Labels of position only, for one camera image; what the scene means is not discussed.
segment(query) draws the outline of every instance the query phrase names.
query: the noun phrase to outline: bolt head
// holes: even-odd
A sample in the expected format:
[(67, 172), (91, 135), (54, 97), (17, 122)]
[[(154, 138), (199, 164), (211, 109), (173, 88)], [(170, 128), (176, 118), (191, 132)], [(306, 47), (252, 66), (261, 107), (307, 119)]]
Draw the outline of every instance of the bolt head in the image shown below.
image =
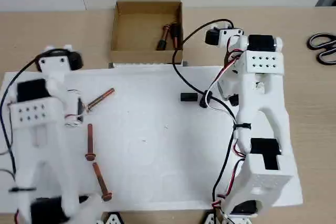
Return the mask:
[(101, 196), (104, 202), (110, 201), (112, 199), (112, 193), (107, 193)]
[(85, 158), (87, 161), (94, 161), (96, 158), (96, 155), (95, 153), (87, 153), (85, 154)]

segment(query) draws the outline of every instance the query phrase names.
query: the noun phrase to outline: scissor handle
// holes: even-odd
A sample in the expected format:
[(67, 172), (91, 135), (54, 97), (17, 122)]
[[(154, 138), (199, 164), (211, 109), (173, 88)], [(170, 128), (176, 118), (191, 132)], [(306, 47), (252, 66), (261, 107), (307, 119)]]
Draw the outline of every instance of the scissor handle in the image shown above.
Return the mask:
[(336, 52), (336, 47), (330, 48), (324, 52), (319, 53), (316, 55), (316, 59), (319, 63), (326, 65), (326, 66), (331, 66), (331, 65), (336, 65), (336, 60), (324, 60), (323, 57), (326, 55), (330, 55)]
[[(328, 38), (330, 39), (330, 41), (324, 42), (324, 43), (320, 43), (315, 45), (313, 43), (313, 41), (317, 38)], [(318, 50), (321, 48), (328, 48), (328, 47), (332, 47), (333, 45), (336, 45), (336, 36), (333, 34), (328, 34), (328, 33), (319, 33), (319, 34), (314, 34), (313, 36), (311, 36), (308, 40), (307, 40), (307, 47), (310, 50)]]

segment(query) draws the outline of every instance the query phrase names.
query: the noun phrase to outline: table surface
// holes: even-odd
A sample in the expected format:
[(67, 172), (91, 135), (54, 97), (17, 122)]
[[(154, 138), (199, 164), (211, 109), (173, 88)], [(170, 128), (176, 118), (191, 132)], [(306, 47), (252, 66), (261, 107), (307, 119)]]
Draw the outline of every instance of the table surface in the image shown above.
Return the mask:
[[(333, 66), (316, 62), (307, 38), (317, 32), (336, 34), (336, 8), (185, 8), (184, 35), (217, 18), (229, 18), (245, 34), (271, 34), (283, 39), (285, 98), (291, 139), (303, 190), (303, 205), (273, 208), (253, 223), (333, 223), (336, 220), (336, 91)], [(72, 44), (82, 53), (86, 69), (110, 62), (113, 10), (80, 12), (0, 13), (0, 80), (19, 70), (46, 45)], [(221, 65), (223, 50), (203, 43), (200, 32), (184, 46), (184, 60), (193, 66)], [(204, 212), (123, 212), (126, 223), (199, 223)], [(0, 216), (13, 223), (12, 215)]]

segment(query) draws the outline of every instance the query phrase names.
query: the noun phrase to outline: white 3d-printed robot arm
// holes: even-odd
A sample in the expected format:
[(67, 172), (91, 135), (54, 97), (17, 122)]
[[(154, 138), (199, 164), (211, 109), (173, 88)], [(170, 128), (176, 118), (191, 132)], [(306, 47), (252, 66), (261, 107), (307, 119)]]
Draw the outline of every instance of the white 3d-printed robot arm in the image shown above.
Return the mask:
[[(70, 52), (71, 46), (65, 49)], [(63, 83), (64, 76), (75, 68), (74, 64), (70, 67), (70, 58), (62, 51), (57, 55), (40, 57), (38, 65), (42, 78), (14, 86), (15, 91), (11, 94), (15, 94), (15, 101), (10, 105), (13, 138), (20, 141), (15, 145), (17, 188), (33, 188), (37, 170), (48, 165), (60, 183), (61, 204), (66, 216), (74, 215), (79, 209), (78, 185), (65, 135), (66, 111), (78, 110), (69, 106), (73, 104), (72, 99), (78, 97), (69, 95)], [(78, 67), (81, 67), (81, 59), (78, 60)], [(40, 93), (40, 96), (29, 97), (29, 93)], [(30, 191), (17, 192), (20, 216), (27, 223), (32, 220), (30, 207), (34, 200)]]
[(235, 130), (234, 138), (246, 158), (221, 208), (232, 218), (249, 218), (272, 207), (298, 172), (283, 95), (282, 40), (265, 35), (247, 37), (240, 30), (220, 31), (219, 47), (243, 53), (232, 68), (234, 72), (219, 79), (218, 88), (224, 100), (238, 95), (237, 125), (253, 127), (258, 111), (262, 111), (274, 132), (274, 138), (253, 138), (249, 127)]

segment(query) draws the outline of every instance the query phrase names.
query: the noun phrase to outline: cardboard box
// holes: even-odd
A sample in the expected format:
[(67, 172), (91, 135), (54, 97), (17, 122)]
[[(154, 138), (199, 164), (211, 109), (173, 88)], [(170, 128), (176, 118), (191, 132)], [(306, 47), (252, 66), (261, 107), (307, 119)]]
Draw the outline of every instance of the cardboard box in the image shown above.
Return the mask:
[(156, 47), (163, 26), (181, 25), (176, 62), (182, 61), (181, 1), (117, 1), (114, 11), (111, 58), (113, 63), (171, 63), (174, 52), (170, 34), (165, 51)]

